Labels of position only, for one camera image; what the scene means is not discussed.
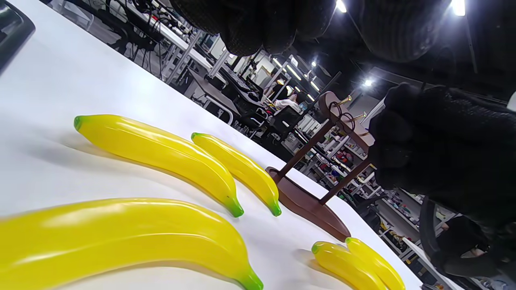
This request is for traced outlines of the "person's right hand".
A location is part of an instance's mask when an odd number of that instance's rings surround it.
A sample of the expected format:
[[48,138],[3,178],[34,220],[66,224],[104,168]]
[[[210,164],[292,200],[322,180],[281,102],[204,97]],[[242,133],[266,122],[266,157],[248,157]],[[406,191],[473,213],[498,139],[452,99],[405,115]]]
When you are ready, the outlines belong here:
[[515,221],[515,111],[446,87],[400,84],[369,132],[384,189],[427,196],[485,227]]

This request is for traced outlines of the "person's left hand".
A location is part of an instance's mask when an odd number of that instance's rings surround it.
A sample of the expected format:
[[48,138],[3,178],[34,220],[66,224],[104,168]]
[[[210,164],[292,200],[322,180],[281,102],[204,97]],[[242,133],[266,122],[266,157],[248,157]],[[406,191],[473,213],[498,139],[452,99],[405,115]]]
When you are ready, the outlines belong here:
[[[335,0],[172,0],[193,27],[220,35],[227,50],[250,56],[263,48],[285,52],[297,35],[324,35],[337,9]],[[374,55],[409,62],[437,41],[449,0],[365,0],[360,36]]]

